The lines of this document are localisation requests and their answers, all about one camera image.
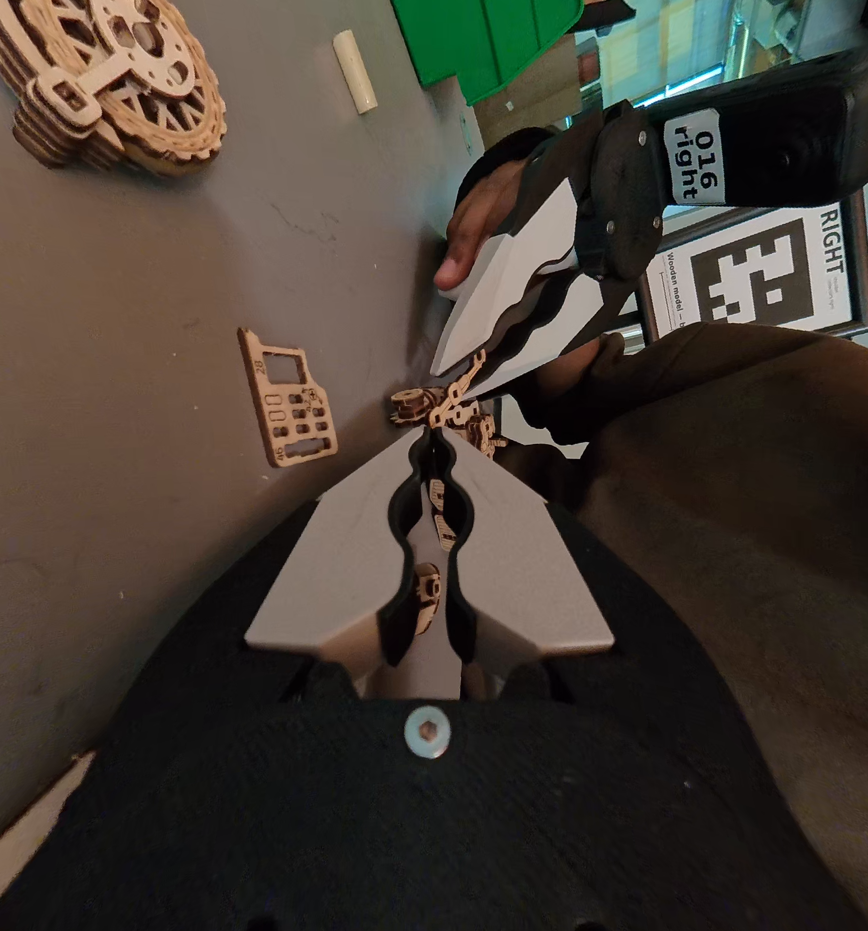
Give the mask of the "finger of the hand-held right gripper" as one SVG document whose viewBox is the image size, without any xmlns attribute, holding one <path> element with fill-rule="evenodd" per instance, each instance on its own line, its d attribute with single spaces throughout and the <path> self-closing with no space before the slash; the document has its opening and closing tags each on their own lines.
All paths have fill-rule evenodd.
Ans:
<svg viewBox="0 0 868 931">
<path fill-rule="evenodd" d="M 537 289 L 529 316 L 514 323 L 487 355 L 474 379 L 474 397 L 485 398 L 504 385 L 552 362 L 603 310 L 603 290 L 583 273 L 550 275 Z"/>
<path fill-rule="evenodd" d="M 442 376 L 481 349 L 492 353 L 508 329 L 531 313 L 536 291 L 553 274 L 528 288 L 534 273 L 569 256 L 575 241 L 578 203 L 568 178 L 515 234 L 490 238 L 460 290 L 440 336 L 430 372 Z M 559 273 L 579 273 L 567 267 Z"/>
</svg>

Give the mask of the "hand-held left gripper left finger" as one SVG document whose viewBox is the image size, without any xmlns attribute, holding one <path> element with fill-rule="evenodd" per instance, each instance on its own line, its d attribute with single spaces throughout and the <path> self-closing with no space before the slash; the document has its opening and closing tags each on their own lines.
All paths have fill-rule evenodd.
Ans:
<svg viewBox="0 0 868 931">
<path fill-rule="evenodd" d="M 379 696 L 428 695 L 416 565 L 428 506 L 416 427 L 325 493 L 245 634 L 248 646 L 334 662 Z"/>
</svg>

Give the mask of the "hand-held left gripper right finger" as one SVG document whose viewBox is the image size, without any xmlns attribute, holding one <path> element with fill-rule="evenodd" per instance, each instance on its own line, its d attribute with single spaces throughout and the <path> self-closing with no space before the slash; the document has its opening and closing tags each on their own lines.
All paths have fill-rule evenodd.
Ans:
<svg viewBox="0 0 868 931">
<path fill-rule="evenodd" d="M 445 619 L 464 664 L 506 679 L 523 664 L 614 646 L 541 496 L 442 429 L 438 476 L 444 517 L 455 534 Z"/>
</svg>

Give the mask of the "small wooden linkage piece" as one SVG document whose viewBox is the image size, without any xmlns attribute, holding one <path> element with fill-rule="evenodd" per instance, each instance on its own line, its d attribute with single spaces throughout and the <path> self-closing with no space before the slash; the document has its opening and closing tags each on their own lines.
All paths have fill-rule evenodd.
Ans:
<svg viewBox="0 0 868 931">
<path fill-rule="evenodd" d="M 479 350 L 474 355 L 468 371 L 448 386 L 444 399 L 428 414 L 428 426 L 431 429 L 442 427 L 463 429 L 470 418 L 477 415 L 469 412 L 470 407 L 464 408 L 462 402 L 474 377 L 484 366 L 486 358 L 485 349 Z"/>
</svg>

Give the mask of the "small wooden cylinder assembly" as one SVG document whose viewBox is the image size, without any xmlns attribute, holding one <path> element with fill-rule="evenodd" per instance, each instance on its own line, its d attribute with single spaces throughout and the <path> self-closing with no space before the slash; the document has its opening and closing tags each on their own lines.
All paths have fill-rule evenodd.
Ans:
<svg viewBox="0 0 868 931">
<path fill-rule="evenodd" d="M 447 414 L 441 411 L 447 403 L 449 391 L 444 386 L 410 388 L 393 394 L 390 397 L 392 413 L 390 421 L 393 425 L 411 426 L 424 424 L 433 428 L 446 425 Z"/>
</svg>

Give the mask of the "person's right forearm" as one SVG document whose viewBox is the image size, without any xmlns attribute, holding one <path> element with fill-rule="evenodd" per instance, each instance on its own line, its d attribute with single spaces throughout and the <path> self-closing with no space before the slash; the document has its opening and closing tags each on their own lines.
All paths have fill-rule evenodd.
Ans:
<svg viewBox="0 0 868 931">
<path fill-rule="evenodd" d="M 460 183 L 454 205 L 459 206 L 481 180 L 488 178 L 502 165 L 527 159 L 536 148 L 560 133 L 555 127 L 522 128 L 493 144 L 471 166 Z"/>
</svg>

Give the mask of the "grey desk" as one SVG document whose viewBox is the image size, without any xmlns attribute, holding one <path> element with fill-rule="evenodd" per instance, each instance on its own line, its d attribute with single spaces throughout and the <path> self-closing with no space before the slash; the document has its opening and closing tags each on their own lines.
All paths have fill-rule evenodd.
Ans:
<svg viewBox="0 0 868 931">
<path fill-rule="evenodd" d="M 227 106 L 194 176 L 46 169 L 0 80 L 0 832 L 213 580 L 393 439 L 386 402 L 450 310 L 432 277 L 482 144 L 455 83 L 419 86 L 391 4 L 177 6 Z M 269 464 L 239 328 L 304 350 L 335 455 Z"/>
</svg>

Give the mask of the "person's right hand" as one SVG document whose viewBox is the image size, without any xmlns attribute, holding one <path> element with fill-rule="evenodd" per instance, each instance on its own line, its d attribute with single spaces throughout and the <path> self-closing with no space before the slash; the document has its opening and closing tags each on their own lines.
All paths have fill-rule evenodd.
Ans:
<svg viewBox="0 0 868 931">
<path fill-rule="evenodd" d="M 529 156 L 502 158 L 489 153 L 471 166 L 456 195 L 445 231 L 445 252 L 433 284 L 442 297 L 456 300 L 486 241 L 514 208 Z"/>
</svg>

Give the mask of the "wooden motorcycle model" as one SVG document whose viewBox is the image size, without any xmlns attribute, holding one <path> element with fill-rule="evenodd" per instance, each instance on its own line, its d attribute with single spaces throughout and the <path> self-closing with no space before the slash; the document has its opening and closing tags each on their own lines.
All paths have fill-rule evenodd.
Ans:
<svg viewBox="0 0 868 931">
<path fill-rule="evenodd" d="M 494 459 L 497 449 L 508 445 L 508 440 L 497 432 L 494 405 L 490 401 L 487 401 L 485 406 L 478 401 L 461 403 L 452 409 L 445 426 L 490 460 Z M 444 490 L 442 480 L 428 480 L 430 515 L 440 548 L 445 554 L 449 554 L 456 536 L 444 517 Z M 420 599 L 416 635 L 420 636 L 429 629 L 440 607 L 444 583 L 441 580 L 440 568 L 433 562 L 416 565 L 416 582 L 416 591 Z"/>
</svg>

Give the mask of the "black framed marker sign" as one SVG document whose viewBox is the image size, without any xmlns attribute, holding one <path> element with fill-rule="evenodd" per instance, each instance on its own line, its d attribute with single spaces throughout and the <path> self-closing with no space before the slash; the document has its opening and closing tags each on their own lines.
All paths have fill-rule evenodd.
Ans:
<svg viewBox="0 0 868 931">
<path fill-rule="evenodd" d="M 864 194 L 817 208 L 735 208 L 677 230 L 636 302 L 647 344 L 699 322 L 868 333 Z"/>
</svg>

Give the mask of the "flat wooden cutout piece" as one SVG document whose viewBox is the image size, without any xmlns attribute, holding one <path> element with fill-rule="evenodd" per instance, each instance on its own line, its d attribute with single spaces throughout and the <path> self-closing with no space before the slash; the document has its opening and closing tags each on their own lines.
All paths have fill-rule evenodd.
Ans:
<svg viewBox="0 0 868 931">
<path fill-rule="evenodd" d="M 327 393 L 312 377 L 304 350 L 267 345 L 246 328 L 238 329 L 238 338 L 269 464 L 285 468 L 335 455 L 338 440 Z M 291 360 L 295 378 L 273 381 L 268 357 Z"/>
</svg>

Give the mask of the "cardboard box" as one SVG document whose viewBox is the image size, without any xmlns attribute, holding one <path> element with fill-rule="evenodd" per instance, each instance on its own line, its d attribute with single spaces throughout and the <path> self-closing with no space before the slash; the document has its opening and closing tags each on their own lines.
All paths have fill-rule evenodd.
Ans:
<svg viewBox="0 0 868 931">
<path fill-rule="evenodd" d="M 603 105 L 596 36 L 568 33 L 507 87 L 473 105 L 484 148 L 525 128 L 564 129 L 567 120 Z"/>
</svg>

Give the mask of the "person's brown clothing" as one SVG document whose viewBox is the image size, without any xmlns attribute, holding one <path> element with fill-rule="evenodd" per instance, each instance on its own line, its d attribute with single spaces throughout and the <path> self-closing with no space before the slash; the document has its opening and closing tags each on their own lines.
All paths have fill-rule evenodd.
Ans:
<svg viewBox="0 0 868 931">
<path fill-rule="evenodd" d="M 499 458 L 689 626 L 868 919 L 868 347 L 702 323 L 624 346 L 603 335 L 509 390 L 580 459 Z"/>
</svg>

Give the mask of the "green plastic bin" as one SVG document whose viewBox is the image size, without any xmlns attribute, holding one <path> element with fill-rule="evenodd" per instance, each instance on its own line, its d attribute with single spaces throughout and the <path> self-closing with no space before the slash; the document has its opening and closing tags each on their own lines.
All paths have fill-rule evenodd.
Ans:
<svg viewBox="0 0 868 931">
<path fill-rule="evenodd" d="M 418 82 L 456 77 L 470 105 L 507 87 L 582 16 L 583 1 L 393 1 Z"/>
</svg>

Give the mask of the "white wax stick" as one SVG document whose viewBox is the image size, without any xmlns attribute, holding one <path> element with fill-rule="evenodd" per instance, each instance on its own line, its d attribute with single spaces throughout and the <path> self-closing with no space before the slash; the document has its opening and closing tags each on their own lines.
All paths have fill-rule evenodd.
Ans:
<svg viewBox="0 0 868 931">
<path fill-rule="evenodd" d="M 335 34 L 333 49 L 357 113 L 364 115 L 374 110 L 378 101 L 354 32 L 343 30 Z"/>
</svg>

